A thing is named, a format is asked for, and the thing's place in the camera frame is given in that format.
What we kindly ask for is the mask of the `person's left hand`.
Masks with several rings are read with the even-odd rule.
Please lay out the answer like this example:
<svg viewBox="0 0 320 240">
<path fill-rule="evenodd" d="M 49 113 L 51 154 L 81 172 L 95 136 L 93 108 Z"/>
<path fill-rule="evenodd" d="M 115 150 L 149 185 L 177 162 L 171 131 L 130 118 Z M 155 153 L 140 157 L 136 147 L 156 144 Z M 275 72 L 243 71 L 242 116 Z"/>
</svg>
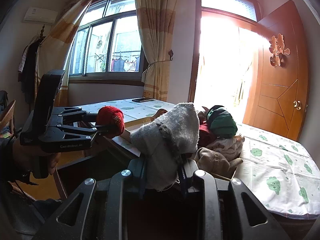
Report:
<svg viewBox="0 0 320 240">
<path fill-rule="evenodd" d="M 40 165 L 36 165 L 36 161 L 42 160 L 42 167 L 47 170 L 49 175 L 54 174 L 61 157 L 60 152 L 48 154 L 38 146 L 23 146 L 19 139 L 13 143 L 12 155 L 16 163 L 31 172 L 40 168 Z"/>
</svg>

